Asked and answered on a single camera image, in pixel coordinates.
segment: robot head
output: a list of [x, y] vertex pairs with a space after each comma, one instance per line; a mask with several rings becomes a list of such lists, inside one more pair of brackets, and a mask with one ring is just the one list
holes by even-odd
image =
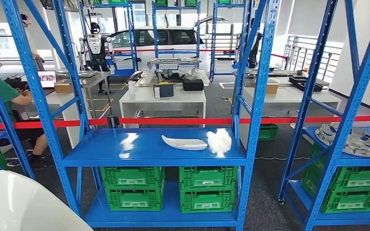
[[100, 26], [97, 23], [92, 22], [90, 24], [90, 27], [91, 27], [90, 31], [91, 31], [92, 34], [99, 34], [100, 33]]

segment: humanoid robot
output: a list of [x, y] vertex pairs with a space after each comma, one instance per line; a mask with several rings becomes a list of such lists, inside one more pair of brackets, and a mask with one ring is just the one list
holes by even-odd
[[[117, 68], [114, 62], [113, 45], [111, 44], [111, 37], [103, 37], [100, 34], [100, 26], [97, 23], [92, 22], [90, 24], [91, 34], [85, 38], [80, 38], [81, 54], [85, 57], [86, 45], [91, 53], [91, 60], [86, 60], [84, 69], [88, 70], [90, 67], [93, 71], [110, 71], [110, 66], [106, 61], [106, 44], [108, 53], [111, 56], [111, 61], [115, 68]], [[110, 76], [107, 77], [108, 89], [110, 89]], [[103, 81], [98, 84], [98, 93], [103, 93]]]

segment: white railing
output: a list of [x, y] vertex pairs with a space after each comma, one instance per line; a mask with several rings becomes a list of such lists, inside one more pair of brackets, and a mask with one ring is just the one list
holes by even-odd
[[[317, 38], [305, 36], [289, 36], [284, 50], [284, 56], [288, 57], [287, 62], [283, 61], [282, 66], [286, 70], [302, 70], [308, 68], [316, 48]], [[343, 49], [342, 42], [328, 41], [321, 59], [318, 79], [328, 83], [334, 78], [335, 69]]]

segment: red barrier rope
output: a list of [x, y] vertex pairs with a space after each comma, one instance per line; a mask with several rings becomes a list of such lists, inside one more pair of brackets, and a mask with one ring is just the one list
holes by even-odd
[[[306, 123], [328, 123], [328, 122], [339, 122], [341, 118], [339, 117], [308, 117], [305, 119]], [[289, 124], [295, 123], [297, 121], [296, 117], [269, 117], [262, 118], [261, 124]], [[357, 116], [355, 117], [356, 122], [366, 122], [370, 121], [370, 116]], [[54, 120], [54, 126], [56, 128], [64, 127], [77, 127], [80, 125], [79, 120]], [[224, 125], [231, 124], [231, 118], [119, 118], [120, 124], [149, 124], [149, 125]], [[240, 124], [249, 124], [250, 118], [241, 118]], [[107, 119], [90, 119], [90, 125], [107, 125]], [[26, 128], [41, 128], [40, 122], [15, 122], [13, 126], [17, 129]], [[3, 129], [3, 124], [0, 123], [0, 130]]]

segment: cardboard box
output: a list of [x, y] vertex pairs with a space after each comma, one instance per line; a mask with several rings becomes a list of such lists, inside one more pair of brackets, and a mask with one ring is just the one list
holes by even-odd
[[[252, 78], [245, 79], [245, 87], [255, 87], [256, 80]], [[267, 79], [266, 94], [277, 94], [278, 82], [271, 78]]]
[[54, 91], [57, 93], [73, 93], [70, 80], [62, 79], [54, 83]]

